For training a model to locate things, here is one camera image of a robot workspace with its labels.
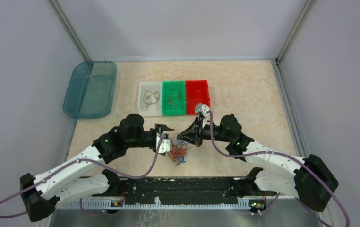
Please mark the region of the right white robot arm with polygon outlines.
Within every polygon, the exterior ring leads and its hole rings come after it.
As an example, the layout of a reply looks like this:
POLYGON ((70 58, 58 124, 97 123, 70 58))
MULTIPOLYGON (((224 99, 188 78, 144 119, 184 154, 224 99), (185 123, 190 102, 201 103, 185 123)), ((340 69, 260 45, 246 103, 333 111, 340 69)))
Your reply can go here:
POLYGON ((280 192, 322 212, 339 185, 320 157, 313 154, 308 157, 290 156, 272 150, 246 136, 234 114, 223 116, 219 125, 200 115, 177 139, 197 147, 203 140, 227 142, 225 156, 258 166, 246 181, 246 190, 252 195, 261 191, 280 192))

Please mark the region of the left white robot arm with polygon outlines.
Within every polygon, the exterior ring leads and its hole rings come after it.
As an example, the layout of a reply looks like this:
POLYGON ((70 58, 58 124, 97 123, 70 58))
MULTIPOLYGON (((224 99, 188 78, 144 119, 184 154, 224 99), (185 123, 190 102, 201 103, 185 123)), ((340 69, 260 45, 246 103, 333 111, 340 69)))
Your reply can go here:
POLYGON ((50 216, 67 202, 86 196, 114 196, 121 190, 118 171, 107 165, 124 156, 129 148, 149 148, 155 154, 171 151, 171 131, 165 124, 144 129, 136 113, 93 141, 80 154, 42 174, 20 177, 21 198, 31 222, 50 216))

